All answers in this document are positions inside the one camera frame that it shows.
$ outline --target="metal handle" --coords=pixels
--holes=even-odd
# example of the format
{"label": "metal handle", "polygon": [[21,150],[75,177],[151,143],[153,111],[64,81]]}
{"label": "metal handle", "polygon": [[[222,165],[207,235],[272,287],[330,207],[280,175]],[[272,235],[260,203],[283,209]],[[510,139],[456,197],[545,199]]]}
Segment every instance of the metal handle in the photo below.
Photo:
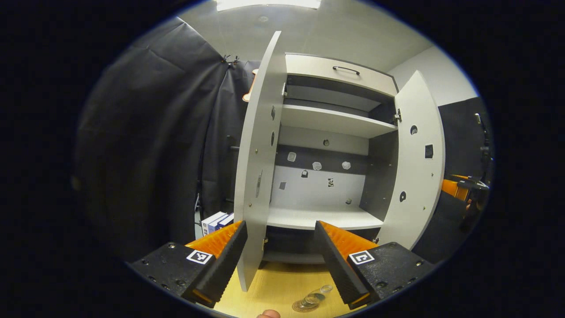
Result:
{"label": "metal handle", "polygon": [[359,73],[359,71],[355,71],[355,70],[352,70],[352,69],[347,68],[347,67],[334,66],[334,67],[332,67],[332,68],[333,68],[334,70],[337,70],[338,68],[343,68],[344,70],[354,71],[357,75],[360,75],[360,74],[361,74],[361,73]]}

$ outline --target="ceiling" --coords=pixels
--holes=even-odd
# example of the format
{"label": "ceiling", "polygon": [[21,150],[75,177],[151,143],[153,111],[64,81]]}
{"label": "ceiling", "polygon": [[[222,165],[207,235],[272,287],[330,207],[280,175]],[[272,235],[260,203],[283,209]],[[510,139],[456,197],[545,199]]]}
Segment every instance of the ceiling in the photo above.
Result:
{"label": "ceiling", "polygon": [[286,51],[344,59],[388,72],[433,43],[377,7],[352,0],[321,0],[317,10],[249,6],[217,12],[204,1],[179,17],[221,55],[260,61],[275,31]]}

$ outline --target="open cabinet door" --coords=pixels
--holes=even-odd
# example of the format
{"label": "open cabinet door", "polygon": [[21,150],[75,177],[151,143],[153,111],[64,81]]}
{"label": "open cabinet door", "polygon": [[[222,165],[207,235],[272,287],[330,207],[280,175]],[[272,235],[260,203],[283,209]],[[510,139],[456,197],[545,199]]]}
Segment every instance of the open cabinet door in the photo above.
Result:
{"label": "open cabinet door", "polygon": [[398,121],[398,167],[379,243],[397,242],[411,250],[428,226],[440,195],[445,167],[444,127],[419,71],[395,96],[394,104],[402,118]]}
{"label": "open cabinet door", "polygon": [[271,180],[286,83],[285,52],[273,35],[251,90],[237,159],[234,220],[247,223],[247,243],[237,264],[241,289],[247,291],[263,258]]}

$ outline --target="cabinet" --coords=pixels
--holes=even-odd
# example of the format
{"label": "cabinet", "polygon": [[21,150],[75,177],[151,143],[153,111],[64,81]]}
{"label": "cabinet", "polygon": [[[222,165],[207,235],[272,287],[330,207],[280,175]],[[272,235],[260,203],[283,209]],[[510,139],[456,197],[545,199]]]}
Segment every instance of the cabinet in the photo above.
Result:
{"label": "cabinet", "polygon": [[286,53],[281,36],[275,32],[256,75],[238,155],[244,291],[263,259],[267,226],[307,236],[322,220],[413,248],[444,177],[441,117],[419,72],[398,91],[390,75],[368,67]]}

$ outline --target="wooden floor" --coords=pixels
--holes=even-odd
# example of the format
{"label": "wooden floor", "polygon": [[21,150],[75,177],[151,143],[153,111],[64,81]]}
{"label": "wooden floor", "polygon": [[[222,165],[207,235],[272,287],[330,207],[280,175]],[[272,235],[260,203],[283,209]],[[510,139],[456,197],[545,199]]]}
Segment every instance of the wooden floor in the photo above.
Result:
{"label": "wooden floor", "polygon": [[[318,309],[300,313],[291,308],[296,300],[324,285],[332,285],[334,289]],[[263,269],[258,270],[246,293],[241,291],[237,270],[234,270],[220,302],[214,307],[219,312],[243,318],[255,318],[267,309],[278,311],[282,318],[325,318],[351,312],[341,300],[325,265],[282,263],[267,263]]]}

